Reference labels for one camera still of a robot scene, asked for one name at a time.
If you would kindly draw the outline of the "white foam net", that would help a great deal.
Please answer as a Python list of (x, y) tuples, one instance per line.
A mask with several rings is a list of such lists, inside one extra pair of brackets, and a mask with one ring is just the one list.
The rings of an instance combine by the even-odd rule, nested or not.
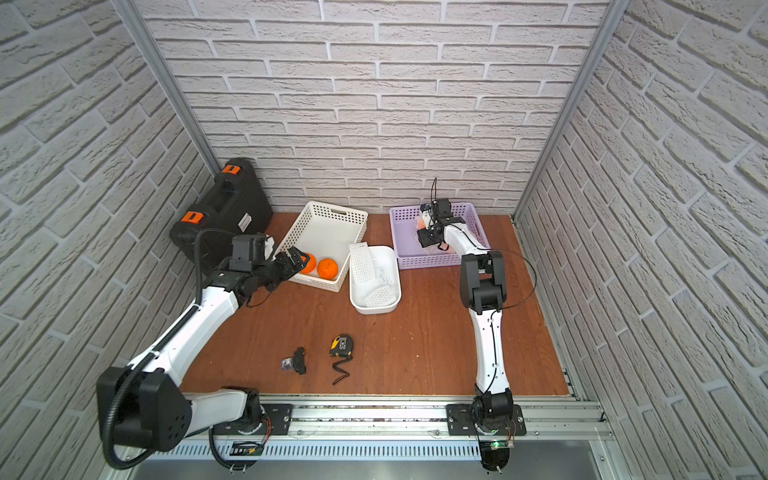
[(349, 251), (352, 298), (362, 305), (365, 297), (380, 286), (380, 281), (377, 277), (370, 248), (366, 242), (350, 245)]
[(392, 304), (396, 300), (396, 295), (390, 285), (382, 284), (372, 290), (365, 297), (365, 305), (370, 308), (384, 307)]

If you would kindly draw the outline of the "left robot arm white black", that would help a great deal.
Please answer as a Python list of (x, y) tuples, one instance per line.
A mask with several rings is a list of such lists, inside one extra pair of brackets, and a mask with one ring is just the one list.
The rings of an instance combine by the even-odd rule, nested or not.
[(131, 469), (156, 452), (218, 425), (245, 432), (268, 427), (259, 394), (229, 387), (185, 394), (180, 387), (192, 362), (219, 327), (260, 288), (274, 291), (300, 273), (309, 255), (295, 247), (273, 254), (271, 243), (256, 253), (235, 248), (232, 256), (199, 283), (195, 300), (144, 352), (124, 367), (109, 367), (96, 394), (102, 451), (116, 470)]

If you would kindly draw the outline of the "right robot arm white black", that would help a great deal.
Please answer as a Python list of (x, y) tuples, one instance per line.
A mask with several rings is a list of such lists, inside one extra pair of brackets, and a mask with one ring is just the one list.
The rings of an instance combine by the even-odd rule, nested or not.
[(476, 393), (470, 415), (478, 430), (494, 433), (508, 424), (514, 410), (501, 335), (507, 298), (503, 255), (484, 247), (462, 222), (422, 219), (419, 226), (422, 247), (445, 244), (460, 256), (459, 295), (472, 321), (477, 350)]

